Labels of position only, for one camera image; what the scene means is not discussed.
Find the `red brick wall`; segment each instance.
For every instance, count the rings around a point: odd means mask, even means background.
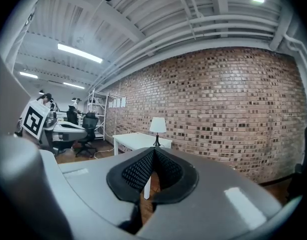
[[[257,48],[201,50],[104,91],[127,97],[126,107],[107,109],[109,135],[153,135],[150,120],[164,117],[161,136],[173,149],[223,162],[259,183],[291,174],[302,159],[307,102],[292,57]]]

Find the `white desk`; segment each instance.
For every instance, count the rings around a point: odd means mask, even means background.
[[[114,155],[118,155],[118,145],[119,143],[127,147],[131,150],[138,150],[141,148],[150,148],[154,146],[156,141],[156,136],[144,134],[141,132],[135,133],[128,133],[128,134],[120,134],[120,135],[113,135],[113,148],[114,148]],[[172,148],[172,140],[166,138],[159,137],[159,143],[162,147],[171,149]],[[144,186],[144,194],[143,197],[145,199],[149,198],[150,193],[150,181],[151,177],[149,178],[147,184]]]

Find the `white shelving unit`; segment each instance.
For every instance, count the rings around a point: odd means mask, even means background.
[[[108,96],[108,94],[95,91],[95,89],[88,95],[86,112],[93,112],[99,118],[96,129],[94,130],[96,140],[105,140]]]

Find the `chair armrest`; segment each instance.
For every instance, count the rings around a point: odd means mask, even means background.
[[[300,163],[296,163],[294,167],[294,173],[295,174],[302,174],[303,172],[303,166]]]

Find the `floor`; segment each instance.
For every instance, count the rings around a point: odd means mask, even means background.
[[[97,151],[104,151],[98,152],[95,156],[98,159],[106,158],[114,155],[113,146],[106,141],[98,140],[92,143],[92,146],[97,148]],[[95,158],[90,158],[87,154],[86,156],[75,156],[75,152],[72,149],[67,149],[66,152],[60,154],[56,160],[58,164],[62,163],[72,163],[72,162],[79,162],[79,161],[86,161],[86,160],[94,160]],[[282,205],[285,205],[287,202],[286,195],[287,195],[287,187],[290,183],[290,180],[285,180],[277,184],[269,185],[264,187],[267,191],[269,191],[274,197],[276,197]],[[157,174],[154,172],[151,176],[151,185],[150,185],[150,198],[148,200],[144,199],[144,193],[141,193],[140,198],[140,211],[141,211],[141,218],[142,223],[145,224],[146,221],[151,217],[153,214],[153,207],[151,204],[152,196],[159,192],[159,179]]]

